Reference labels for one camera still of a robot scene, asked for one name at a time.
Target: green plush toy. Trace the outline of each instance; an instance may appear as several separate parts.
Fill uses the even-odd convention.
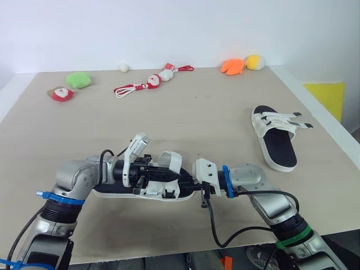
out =
[[[66,83],[74,88],[83,88],[91,84],[91,78],[86,72],[74,72],[66,77]]]

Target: blue cable tie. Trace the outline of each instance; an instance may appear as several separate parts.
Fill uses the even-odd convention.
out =
[[[10,260],[4,260],[4,259],[0,259],[0,263],[5,264],[6,266],[12,266],[12,270],[22,269],[22,267],[26,267],[26,266],[35,266],[35,267],[42,267],[47,270],[55,270],[53,266],[44,263],[23,263],[20,260],[18,260],[17,262],[12,262]]]
[[[65,197],[56,195],[54,193],[48,192],[48,191],[38,190],[36,192],[36,195],[42,197],[43,199],[51,199],[51,200],[58,201],[63,204],[83,205],[85,203],[85,200],[76,200],[76,199],[71,199],[71,198],[65,198]]]
[[[230,171],[229,168],[226,165],[223,165],[223,173],[225,176],[227,191],[229,193],[229,198],[234,198],[234,193],[232,192],[232,186],[230,181]]]

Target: white slipper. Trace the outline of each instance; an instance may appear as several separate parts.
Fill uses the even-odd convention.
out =
[[[297,160],[291,141],[297,128],[313,128],[311,124],[293,122],[302,114],[278,114],[273,108],[260,105],[251,113],[251,123],[258,136],[266,163],[274,170],[291,172]]]

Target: green cable tie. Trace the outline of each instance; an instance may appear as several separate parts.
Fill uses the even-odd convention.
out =
[[[291,244],[298,242],[301,239],[305,238],[310,232],[311,232],[311,228],[309,225],[307,225],[301,233],[299,233],[289,239],[286,239],[283,241],[278,241],[276,243],[276,246],[278,249],[284,249],[286,246],[291,245]]]

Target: orange object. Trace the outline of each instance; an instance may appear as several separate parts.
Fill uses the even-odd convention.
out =
[[[230,59],[225,61],[221,67],[221,72],[226,72],[226,75],[241,74],[245,67],[245,61],[242,59]]]
[[[231,257],[225,256],[224,258],[220,259],[220,261],[226,270],[231,270],[231,268],[232,268],[232,258]]]

